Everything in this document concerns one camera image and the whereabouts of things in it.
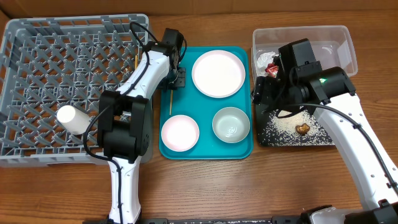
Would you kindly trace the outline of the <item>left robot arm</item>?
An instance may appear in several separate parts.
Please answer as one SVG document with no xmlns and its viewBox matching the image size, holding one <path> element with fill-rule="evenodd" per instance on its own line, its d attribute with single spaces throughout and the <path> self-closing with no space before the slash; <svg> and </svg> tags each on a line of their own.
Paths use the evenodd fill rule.
<svg viewBox="0 0 398 224">
<path fill-rule="evenodd" d="M 138 67 L 117 90 L 102 92 L 99 112 L 83 133 L 86 153 L 108 162 L 111 171 L 112 207 L 104 223 L 139 223 L 139 165 L 150 147 L 152 95 L 158 88 L 185 85 L 185 70 L 179 66 L 187 50 L 182 33 L 167 28 L 162 40 L 138 43 Z"/>
</svg>

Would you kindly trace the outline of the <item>red snack wrapper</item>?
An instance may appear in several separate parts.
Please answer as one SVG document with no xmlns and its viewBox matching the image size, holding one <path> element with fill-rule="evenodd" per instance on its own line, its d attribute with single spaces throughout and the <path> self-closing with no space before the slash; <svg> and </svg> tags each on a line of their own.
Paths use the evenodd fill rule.
<svg viewBox="0 0 398 224">
<path fill-rule="evenodd" d="M 269 63 L 265 71 L 267 76 L 276 78 L 279 71 L 279 67 L 274 63 Z"/>
</svg>

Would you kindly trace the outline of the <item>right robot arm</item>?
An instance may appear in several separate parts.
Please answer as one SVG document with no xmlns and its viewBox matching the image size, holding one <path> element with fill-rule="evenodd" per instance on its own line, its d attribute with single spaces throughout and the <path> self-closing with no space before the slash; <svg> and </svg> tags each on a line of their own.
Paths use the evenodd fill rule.
<svg viewBox="0 0 398 224">
<path fill-rule="evenodd" d="M 349 76 L 340 67 L 322 69 L 308 39 L 280 47 L 274 63 L 276 76 L 256 78 L 252 102 L 265 113 L 313 115 L 342 156 L 362 205 L 313 208 L 297 223 L 397 223 L 397 166 L 368 123 Z"/>
</svg>

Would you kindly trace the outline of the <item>grey-green bowl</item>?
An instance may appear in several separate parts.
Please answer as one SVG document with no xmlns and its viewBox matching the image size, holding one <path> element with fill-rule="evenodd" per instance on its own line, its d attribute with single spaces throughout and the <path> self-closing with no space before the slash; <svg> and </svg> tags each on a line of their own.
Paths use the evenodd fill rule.
<svg viewBox="0 0 398 224">
<path fill-rule="evenodd" d="M 249 134 L 251 123 L 243 110 L 236 107 L 225 107 L 214 115 L 212 129 L 221 141 L 237 143 Z"/>
</svg>

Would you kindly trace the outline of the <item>wooden chopstick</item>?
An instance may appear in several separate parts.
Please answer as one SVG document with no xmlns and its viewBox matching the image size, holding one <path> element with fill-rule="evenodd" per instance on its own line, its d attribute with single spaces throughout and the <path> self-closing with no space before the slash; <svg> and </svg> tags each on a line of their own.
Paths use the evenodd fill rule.
<svg viewBox="0 0 398 224">
<path fill-rule="evenodd" d="M 170 91 L 170 104 L 169 104 L 169 115 L 172 115 L 172 105 L 173 105 L 173 97 L 174 97 L 174 91 Z"/>
<path fill-rule="evenodd" d="M 134 57 L 134 71 L 137 69 L 138 62 L 139 62 L 138 55 L 135 55 L 135 57 Z"/>
</svg>

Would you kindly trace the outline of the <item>brown food chunk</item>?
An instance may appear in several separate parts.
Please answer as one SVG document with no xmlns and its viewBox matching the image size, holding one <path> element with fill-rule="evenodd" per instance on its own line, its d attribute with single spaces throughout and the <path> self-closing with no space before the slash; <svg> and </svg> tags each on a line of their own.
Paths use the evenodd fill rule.
<svg viewBox="0 0 398 224">
<path fill-rule="evenodd" d="M 295 127 L 295 131 L 299 135 L 304 136 L 310 131 L 310 126 L 307 123 L 303 123 L 302 125 L 297 125 Z"/>
</svg>

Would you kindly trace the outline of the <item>white cup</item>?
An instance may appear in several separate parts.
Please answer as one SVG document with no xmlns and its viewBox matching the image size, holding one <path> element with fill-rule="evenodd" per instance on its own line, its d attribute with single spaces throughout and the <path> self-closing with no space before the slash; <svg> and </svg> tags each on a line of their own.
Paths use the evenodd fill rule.
<svg viewBox="0 0 398 224">
<path fill-rule="evenodd" d="M 57 120 L 71 134 L 83 134 L 90 124 L 90 117 L 71 105 L 62 106 L 57 111 Z"/>
</svg>

